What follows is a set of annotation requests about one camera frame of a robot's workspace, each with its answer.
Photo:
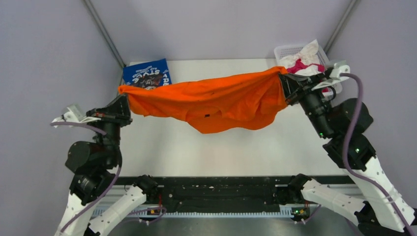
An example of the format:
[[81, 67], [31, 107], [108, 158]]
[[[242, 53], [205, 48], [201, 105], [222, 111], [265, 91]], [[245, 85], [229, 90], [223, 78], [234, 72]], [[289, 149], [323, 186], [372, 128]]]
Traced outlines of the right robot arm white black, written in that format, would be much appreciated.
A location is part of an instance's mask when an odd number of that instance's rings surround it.
[[[349, 78], [357, 83], [358, 95], [333, 107], [322, 96], [326, 82]], [[291, 178], [281, 204], [313, 202], [343, 216], [365, 236], [411, 236], [417, 223], [417, 210], [409, 206], [385, 175], [376, 151], [364, 132], [373, 118], [363, 103], [363, 84], [352, 73], [338, 72], [314, 76], [280, 74], [285, 101], [299, 104], [319, 137], [330, 159], [362, 191], [363, 199], [337, 192], [312, 177], [298, 174]]]

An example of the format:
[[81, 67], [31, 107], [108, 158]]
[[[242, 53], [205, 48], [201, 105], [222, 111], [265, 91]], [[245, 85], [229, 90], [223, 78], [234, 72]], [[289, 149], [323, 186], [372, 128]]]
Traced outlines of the orange t-shirt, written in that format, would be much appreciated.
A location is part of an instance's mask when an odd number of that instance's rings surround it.
[[202, 134], [232, 128], [259, 130], [287, 107], [281, 66], [266, 71], [238, 74], [161, 86], [152, 90], [119, 86], [127, 95], [130, 110], [144, 117], [175, 118]]

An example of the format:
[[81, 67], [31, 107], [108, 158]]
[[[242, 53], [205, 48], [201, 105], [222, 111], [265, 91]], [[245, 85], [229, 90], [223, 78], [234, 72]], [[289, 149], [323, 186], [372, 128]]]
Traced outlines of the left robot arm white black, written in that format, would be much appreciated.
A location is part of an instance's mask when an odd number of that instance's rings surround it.
[[135, 208], [161, 201], [158, 185], [149, 175], [135, 179], [128, 191], [97, 217], [93, 212], [119, 178], [122, 168], [120, 130], [132, 123], [126, 95], [103, 108], [85, 113], [76, 104], [67, 106], [51, 126], [82, 127], [95, 133], [91, 142], [77, 141], [67, 153], [65, 166], [74, 177], [58, 236], [106, 236]]

